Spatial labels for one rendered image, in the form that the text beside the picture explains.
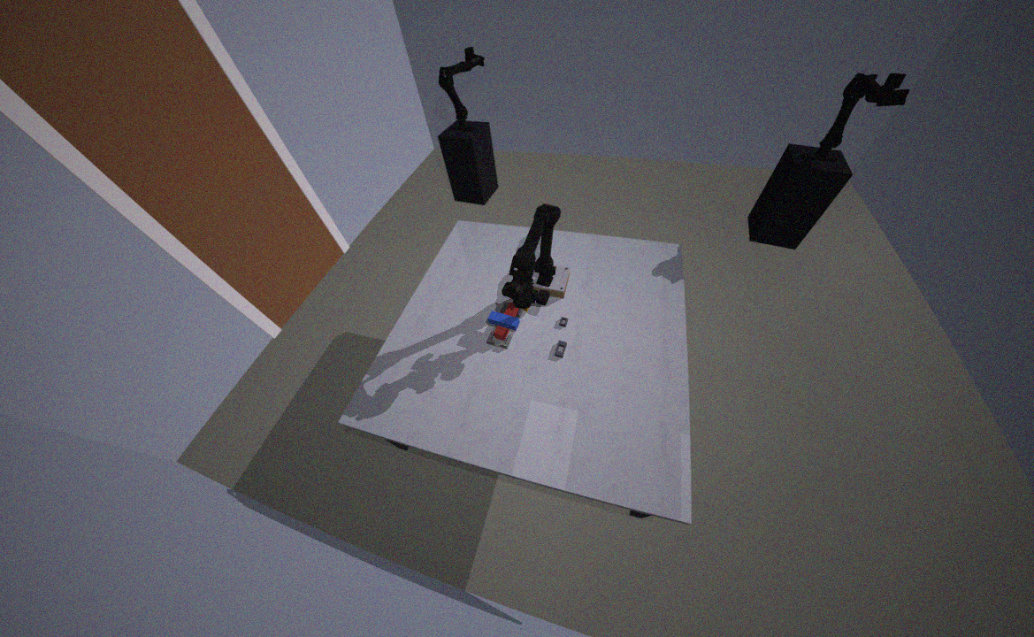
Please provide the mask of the blue bar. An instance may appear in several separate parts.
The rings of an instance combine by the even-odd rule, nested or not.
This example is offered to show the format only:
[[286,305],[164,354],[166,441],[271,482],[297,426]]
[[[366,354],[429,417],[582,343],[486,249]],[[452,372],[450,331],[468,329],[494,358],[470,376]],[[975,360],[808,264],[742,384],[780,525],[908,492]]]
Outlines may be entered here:
[[516,331],[520,322],[519,318],[516,318],[516,316],[509,316],[503,313],[495,313],[495,311],[491,311],[491,315],[488,316],[488,323],[496,324],[497,326],[506,327],[506,329],[512,329]]

